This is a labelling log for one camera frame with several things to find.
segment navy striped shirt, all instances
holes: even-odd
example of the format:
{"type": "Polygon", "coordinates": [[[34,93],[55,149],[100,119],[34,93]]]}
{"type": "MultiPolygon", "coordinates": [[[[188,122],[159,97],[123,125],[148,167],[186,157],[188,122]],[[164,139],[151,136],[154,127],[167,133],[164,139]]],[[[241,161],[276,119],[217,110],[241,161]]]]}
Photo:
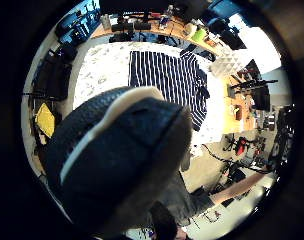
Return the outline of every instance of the navy striped shirt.
{"type": "Polygon", "coordinates": [[[193,53],[181,51],[180,58],[158,52],[130,53],[129,86],[155,86],[165,100],[189,106],[193,128],[200,130],[206,117],[207,76],[193,53]]]}

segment desk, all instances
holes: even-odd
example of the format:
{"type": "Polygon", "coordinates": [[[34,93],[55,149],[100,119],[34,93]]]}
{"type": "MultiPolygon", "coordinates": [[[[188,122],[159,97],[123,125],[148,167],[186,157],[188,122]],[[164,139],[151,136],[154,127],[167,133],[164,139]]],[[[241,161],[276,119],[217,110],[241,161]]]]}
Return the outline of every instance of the desk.
{"type": "MultiPolygon", "coordinates": [[[[222,41],[219,41],[218,44],[215,47],[212,47],[205,42],[202,42],[201,44],[197,43],[197,42],[193,41],[191,38],[187,38],[183,34],[184,23],[180,19],[172,18],[172,20],[173,21],[169,22],[168,27],[164,30],[159,29],[158,21],[152,20],[152,21],[150,21],[151,30],[141,30],[141,32],[143,32],[143,33],[144,32],[149,32],[149,33],[154,33],[154,34],[158,34],[158,35],[172,36],[172,37],[182,39],[184,41],[189,41],[189,42],[191,42],[191,43],[193,43],[193,44],[195,44],[195,45],[197,45],[197,46],[215,54],[216,56],[221,55],[221,51],[222,51],[223,48],[230,48],[229,46],[227,46],[222,41]]],[[[98,38],[98,37],[111,35],[111,34],[117,34],[117,33],[121,33],[121,32],[120,31],[112,32],[111,29],[104,30],[102,24],[100,24],[98,26],[98,28],[91,35],[91,38],[98,38]]]]}
{"type": "MultiPolygon", "coordinates": [[[[235,85],[238,82],[231,76],[222,79],[225,84],[235,85]]],[[[225,114],[226,124],[224,125],[223,133],[238,133],[243,131],[249,131],[256,128],[256,120],[250,113],[251,96],[247,95],[244,99],[242,94],[236,94],[235,99],[228,97],[227,88],[224,89],[224,102],[225,102],[225,114]],[[235,115],[231,114],[230,106],[240,105],[242,107],[242,120],[235,119],[235,115]]]]}
{"type": "MultiPolygon", "coordinates": [[[[116,42],[89,49],[76,82],[73,109],[101,92],[128,86],[130,51],[146,50],[162,52],[173,57],[179,57],[182,51],[180,48],[148,42],[116,42]]],[[[200,68],[208,75],[207,87],[210,92],[210,98],[206,101],[207,117],[197,133],[196,141],[199,144],[220,142],[222,134],[229,131],[240,132],[244,129],[240,121],[228,115],[227,110],[231,101],[241,105],[244,100],[241,97],[226,97],[226,84],[229,79],[215,78],[208,72],[211,62],[198,55],[196,58],[200,68]]]]}

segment chair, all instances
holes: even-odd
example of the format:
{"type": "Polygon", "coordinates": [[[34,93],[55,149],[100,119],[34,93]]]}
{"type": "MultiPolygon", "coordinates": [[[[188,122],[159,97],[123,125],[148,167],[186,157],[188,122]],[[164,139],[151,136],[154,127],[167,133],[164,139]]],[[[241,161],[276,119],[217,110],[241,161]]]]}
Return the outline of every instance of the chair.
{"type": "Polygon", "coordinates": [[[223,148],[223,151],[231,151],[235,145],[233,150],[235,151],[236,156],[240,156],[242,153],[244,153],[244,151],[250,147],[249,143],[252,143],[252,141],[247,140],[245,137],[239,137],[238,141],[236,141],[234,138],[234,133],[232,134],[232,138],[229,138],[228,136],[225,136],[225,138],[228,139],[229,145],[223,148]]]}

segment floor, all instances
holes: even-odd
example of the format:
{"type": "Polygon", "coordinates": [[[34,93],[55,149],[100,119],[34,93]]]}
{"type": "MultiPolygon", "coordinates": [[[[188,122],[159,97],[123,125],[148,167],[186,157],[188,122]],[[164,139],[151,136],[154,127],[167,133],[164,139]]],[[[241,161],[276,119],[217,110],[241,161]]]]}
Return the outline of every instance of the floor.
{"type": "MultiPolygon", "coordinates": [[[[154,42],[156,41],[156,36],[154,34],[147,34],[148,41],[154,42]]],[[[69,97],[67,100],[63,101],[59,105],[60,112],[65,118],[71,111],[74,101],[74,90],[76,86],[76,81],[78,78],[79,71],[82,67],[83,59],[87,53],[87,51],[99,44],[104,44],[109,42],[110,36],[104,36],[101,38],[96,39],[89,39],[86,44],[80,45],[78,48],[78,55],[76,59],[74,60],[72,73],[70,76],[70,83],[69,83],[69,97]]],[[[181,41],[181,44],[178,46],[179,48],[185,49],[189,43],[181,41]]],[[[196,48],[193,52],[198,53],[202,52],[203,50],[200,48],[196,48]]],[[[239,136],[247,137],[248,139],[252,140],[257,135],[257,131],[248,131],[243,132],[242,134],[236,134],[235,137],[238,138],[239,136]]],[[[227,141],[224,136],[222,136],[221,142],[218,143],[210,143],[208,144],[209,149],[214,152],[216,155],[222,157],[222,158],[233,158],[235,160],[238,159],[238,157],[233,156],[232,152],[225,152],[223,151],[223,147],[227,145],[227,141]]],[[[216,183],[218,182],[221,172],[220,170],[223,168],[224,164],[215,158],[211,157],[208,153],[208,151],[203,147],[202,148],[203,156],[201,157],[195,157],[190,162],[190,168],[182,172],[183,179],[185,181],[187,190],[189,192],[193,192],[197,188],[204,186],[205,189],[210,190],[216,183]]]]}
{"type": "MultiPolygon", "coordinates": [[[[148,41],[154,41],[153,40],[154,37],[155,36],[152,35],[149,36],[148,41]]],[[[72,111],[74,87],[86,52],[89,50],[89,48],[95,45],[108,43],[108,42],[109,42],[109,36],[98,39],[89,39],[86,44],[83,44],[78,48],[78,55],[73,62],[73,69],[70,77],[69,97],[66,101],[62,102],[58,106],[60,112],[62,113],[63,118],[66,117],[72,111]]],[[[181,41],[181,45],[179,45],[178,47],[186,48],[188,45],[189,45],[188,43],[181,41]]],[[[195,53],[201,51],[202,49],[199,48],[196,48],[194,50],[195,53]]],[[[275,133],[276,131],[263,132],[262,136],[268,138],[268,143],[266,146],[267,149],[272,149],[275,133]]],[[[27,136],[29,135],[28,129],[25,130],[24,135],[26,136],[27,139],[27,136]]],[[[257,135],[258,135],[257,130],[253,130],[253,131],[243,132],[241,134],[235,134],[235,138],[237,139],[239,136],[244,136],[247,139],[252,140],[257,135]]],[[[225,136],[222,136],[221,142],[207,144],[208,148],[219,157],[233,158],[234,160],[242,158],[242,156],[239,157],[235,156],[232,151],[223,151],[222,149],[226,145],[227,145],[227,141],[225,139],[225,136]]],[[[204,186],[205,189],[210,191],[211,188],[216,185],[216,183],[219,181],[221,177],[220,170],[222,170],[224,164],[216,160],[215,158],[211,157],[205,148],[202,148],[202,152],[203,152],[203,156],[191,159],[189,169],[187,171],[182,172],[182,176],[184,178],[187,190],[189,192],[193,192],[195,189],[199,188],[200,186],[204,186]]],[[[197,220],[199,224],[203,224],[204,226],[206,226],[206,228],[209,231],[204,232],[203,230],[198,229],[195,225],[191,225],[188,228],[189,234],[192,237],[194,236],[195,239],[215,239],[217,235],[215,235],[211,231],[216,232],[216,234],[220,233],[221,235],[223,235],[224,231],[227,232],[230,231],[231,229],[234,228],[235,225],[237,225],[240,221],[243,221],[246,218],[247,214],[249,214],[252,211],[252,209],[255,207],[256,202],[259,201],[259,199],[262,197],[262,194],[263,194],[262,185],[260,185],[256,187],[256,189],[253,192],[251,192],[251,195],[242,203],[236,203],[234,207],[230,207],[228,209],[219,209],[223,217],[222,217],[222,221],[218,222],[217,225],[209,224],[207,221],[201,218],[197,220]],[[247,210],[246,211],[242,210],[243,212],[240,211],[240,209],[244,209],[244,206],[248,206],[247,210]]]]}

